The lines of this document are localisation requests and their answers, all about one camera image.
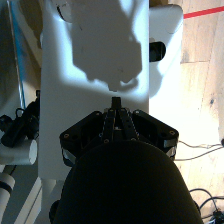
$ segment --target screw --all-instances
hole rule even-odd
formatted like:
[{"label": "screw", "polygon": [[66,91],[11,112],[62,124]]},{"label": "screw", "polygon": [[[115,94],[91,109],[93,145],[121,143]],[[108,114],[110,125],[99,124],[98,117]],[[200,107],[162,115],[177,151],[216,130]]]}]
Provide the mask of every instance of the screw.
[{"label": "screw", "polygon": [[171,135],[175,135],[175,132],[174,132],[174,131],[170,131],[170,134],[171,134]]},{"label": "screw", "polygon": [[69,138],[69,134],[65,134],[64,135],[64,138]]}]

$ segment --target black cable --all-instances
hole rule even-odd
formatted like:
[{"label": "black cable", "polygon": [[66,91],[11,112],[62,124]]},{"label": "black cable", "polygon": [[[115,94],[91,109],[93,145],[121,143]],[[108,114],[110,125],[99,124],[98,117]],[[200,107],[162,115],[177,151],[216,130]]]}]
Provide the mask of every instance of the black cable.
[{"label": "black cable", "polygon": [[39,133],[37,134],[37,137],[35,138],[35,140],[37,140],[39,138]]},{"label": "black cable", "polygon": [[199,156],[196,156],[196,157],[192,157],[192,158],[188,158],[188,159],[175,159],[175,161],[187,161],[187,160],[197,159],[197,158],[199,158],[199,157],[202,157],[202,156],[204,156],[204,155],[207,155],[207,154],[209,154],[209,153],[211,153],[211,152],[214,152],[214,151],[216,151],[216,150],[219,150],[219,149],[224,149],[224,147],[219,147],[219,148],[217,148],[217,149],[213,149],[213,150],[211,150],[211,151],[208,151],[208,152],[203,153],[203,154],[201,154],[201,155],[199,155]]},{"label": "black cable", "polygon": [[12,176],[12,174],[14,173],[14,171],[15,171],[16,167],[17,167],[17,165],[15,165],[15,166],[13,167],[13,169],[12,169],[12,171],[10,172],[10,174],[9,174],[9,175],[11,175],[11,176]]},{"label": "black cable", "polygon": [[217,199],[217,200],[224,200],[224,196],[216,196],[216,197],[212,197],[212,198],[209,198],[209,199],[205,200],[205,201],[201,204],[200,209],[202,209],[202,207],[203,207],[206,203],[208,203],[208,202],[211,201],[211,200],[215,200],[215,199]]},{"label": "black cable", "polygon": [[196,202],[196,201],[194,201],[194,204],[195,204],[195,206],[196,206],[196,208],[197,208],[197,210],[198,210],[199,214],[201,215],[201,210],[200,210],[200,208],[199,208],[199,206],[198,206],[197,202]]},{"label": "black cable", "polygon": [[205,146],[205,144],[201,144],[201,145],[196,145],[196,146],[192,146],[192,145],[188,145],[187,143],[183,142],[183,141],[179,141],[178,143],[182,143],[190,148],[204,148],[204,149],[210,149],[212,147],[215,147],[215,146],[221,146],[222,144],[215,144],[215,145],[207,145]]},{"label": "black cable", "polygon": [[[206,193],[210,196],[210,198],[213,198],[212,195],[211,195],[211,193],[210,193],[209,191],[203,189],[203,188],[195,188],[195,189],[190,190],[189,192],[193,192],[193,191],[204,191],[204,192],[206,192]],[[213,201],[213,203],[214,203],[214,205],[215,205],[215,209],[216,209],[216,211],[218,211],[218,208],[217,208],[217,206],[216,206],[215,200],[212,199],[212,201]]]}]

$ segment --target red stripe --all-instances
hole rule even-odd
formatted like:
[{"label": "red stripe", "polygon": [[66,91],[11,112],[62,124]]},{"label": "red stripe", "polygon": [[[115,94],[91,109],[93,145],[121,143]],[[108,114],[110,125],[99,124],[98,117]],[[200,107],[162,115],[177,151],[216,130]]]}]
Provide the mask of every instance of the red stripe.
[{"label": "red stripe", "polygon": [[198,12],[191,12],[191,13],[184,14],[184,19],[189,19],[189,18],[193,18],[197,16],[204,16],[204,15],[217,13],[217,12],[223,12],[223,11],[224,11],[224,6],[213,8],[213,9],[206,9],[206,10],[202,10]]}]

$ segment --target white plastic part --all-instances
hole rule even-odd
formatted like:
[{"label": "white plastic part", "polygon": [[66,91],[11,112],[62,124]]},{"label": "white plastic part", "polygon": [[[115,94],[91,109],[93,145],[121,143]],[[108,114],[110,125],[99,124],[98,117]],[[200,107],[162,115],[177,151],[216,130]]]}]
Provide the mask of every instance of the white plastic part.
[{"label": "white plastic part", "polygon": [[37,142],[24,140],[14,148],[0,144],[0,164],[2,165],[32,165],[37,158]]},{"label": "white plastic part", "polygon": [[66,22],[72,23],[72,7],[76,1],[72,0],[52,0],[53,5],[57,8],[60,17]]},{"label": "white plastic part", "polygon": [[41,212],[39,213],[35,224],[50,224],[49,219],[49,211],[51,209],[52,204],[61,199],[62,189],[64,187],[64,181],[57,181],[55,187],[52,189],[51,194],[48,198],[45,199],[45,204],[41,208]]},{"label": "white plastic part", "polygon": [[14,224],[33,224],[41,210],[42,186],[38,177]]},{"label": "white plastic part", "polygon": [[42,203],[41,207],[43,208],[46,205],[49,195],[56,185],[56,180],[42,179]]},{"label": "white plastic part", "polygon": [[[0,173],[0,183],[8,185],[12,190],[15,185],[15,180],[12,176],[6,173]],[[2,223],[2,217],[4,215],[6,206],[10,198],[10,193],[1,187],[0,185],[0,223]]]},{"label": "white plastic part", "polygon": [[65,180],[60,134],[121,97],[148,112],[148,0],[74,0],[74,22],[45,1],[39,176]]},{"label": "white plastic part", "polygon": [[149,9],[149,42],[163,42],[166,53],[161,61],[149,63],[150,115],[178,127],[179,77],[183,10],[178,5]]}]

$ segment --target wooden floor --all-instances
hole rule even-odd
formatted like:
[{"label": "wooden floor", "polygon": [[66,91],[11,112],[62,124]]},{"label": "wooden floor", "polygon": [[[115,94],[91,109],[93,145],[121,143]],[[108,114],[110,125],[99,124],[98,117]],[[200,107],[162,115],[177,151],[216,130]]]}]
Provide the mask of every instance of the wooden floor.
[{"label": "wooden floor", "polygon": [[[223,0],[169,0],[178,4],[184,14],[224,6]],[[224,137],[224,12],[184,20],[179,127],[180,140],[191,144],[217,144]],[[178,145],[176,158],[190,158],[208,149],[191,149]],[[224,149],[204,157],[175,162],[190,189],[205,188],[213,196],[224,196]],[[192,193],[200,205],[208,198],[204,192]],[[224,201],[217,201],[224,211]],[[212,202],[202,209],[202,215],[214,211]]]}]

